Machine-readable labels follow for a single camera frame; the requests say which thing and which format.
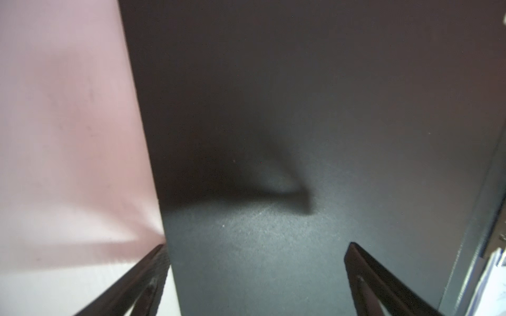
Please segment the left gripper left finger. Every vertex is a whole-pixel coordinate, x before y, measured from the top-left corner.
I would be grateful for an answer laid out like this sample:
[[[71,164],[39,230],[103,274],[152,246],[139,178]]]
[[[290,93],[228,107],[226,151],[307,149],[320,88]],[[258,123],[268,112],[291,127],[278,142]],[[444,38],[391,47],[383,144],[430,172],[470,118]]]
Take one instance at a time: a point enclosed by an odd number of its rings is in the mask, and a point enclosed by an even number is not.
[[[77,315],[156,315],[170,265],[167,246],[157,245]]]

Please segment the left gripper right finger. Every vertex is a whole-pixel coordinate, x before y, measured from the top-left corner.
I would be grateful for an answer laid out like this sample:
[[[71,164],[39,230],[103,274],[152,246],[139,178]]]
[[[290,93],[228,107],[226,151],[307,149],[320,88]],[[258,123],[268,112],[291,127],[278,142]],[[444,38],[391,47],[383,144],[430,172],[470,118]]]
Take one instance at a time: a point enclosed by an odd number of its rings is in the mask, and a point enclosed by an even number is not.
[[[346,251],[345,268],[357,315],[440,315],[356,242]]]

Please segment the white and black file folder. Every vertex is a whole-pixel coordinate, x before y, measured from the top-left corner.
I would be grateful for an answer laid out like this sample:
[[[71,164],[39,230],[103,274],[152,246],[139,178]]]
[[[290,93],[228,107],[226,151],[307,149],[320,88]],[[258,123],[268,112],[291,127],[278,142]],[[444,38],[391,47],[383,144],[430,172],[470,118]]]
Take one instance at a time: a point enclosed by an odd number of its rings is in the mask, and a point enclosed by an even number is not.
[[[121,1],[183,315],[438,306],[505,125],[504,1]]]

